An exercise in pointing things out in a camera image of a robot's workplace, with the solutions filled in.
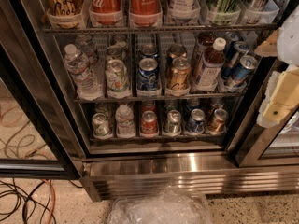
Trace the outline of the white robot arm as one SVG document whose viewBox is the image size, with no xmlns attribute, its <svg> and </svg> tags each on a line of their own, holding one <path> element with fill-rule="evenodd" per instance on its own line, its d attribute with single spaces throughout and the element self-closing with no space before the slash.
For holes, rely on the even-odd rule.
<svg viewBox="0 0 299 224">
<path fill-rule="evenodd" d="M 288 65 L 285 71 L 271 74 L 259 108 L 257 124 L 270 128 L 299 105 L 299 6 L 254 52 L 262 57 L 277 57 Z"/>
</svg>

